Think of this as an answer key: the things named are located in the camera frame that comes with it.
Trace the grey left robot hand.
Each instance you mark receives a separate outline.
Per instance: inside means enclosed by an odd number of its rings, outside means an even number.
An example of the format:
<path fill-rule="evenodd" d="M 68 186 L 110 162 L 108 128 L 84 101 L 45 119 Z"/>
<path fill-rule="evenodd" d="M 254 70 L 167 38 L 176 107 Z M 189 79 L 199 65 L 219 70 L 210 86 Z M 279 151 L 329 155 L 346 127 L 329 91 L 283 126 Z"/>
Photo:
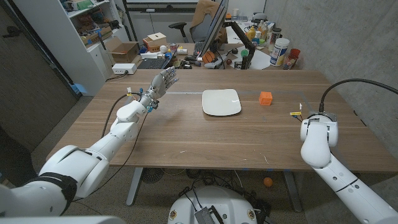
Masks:
<path fill-rule="evenodd" d="M 178 81 L 175 72 L 176 69 L 172 66 L 156 75 L 139 102 L 147 109 L 150 107 L 156 108 L 158 99 L 165 95 L 166 91 Z"/>

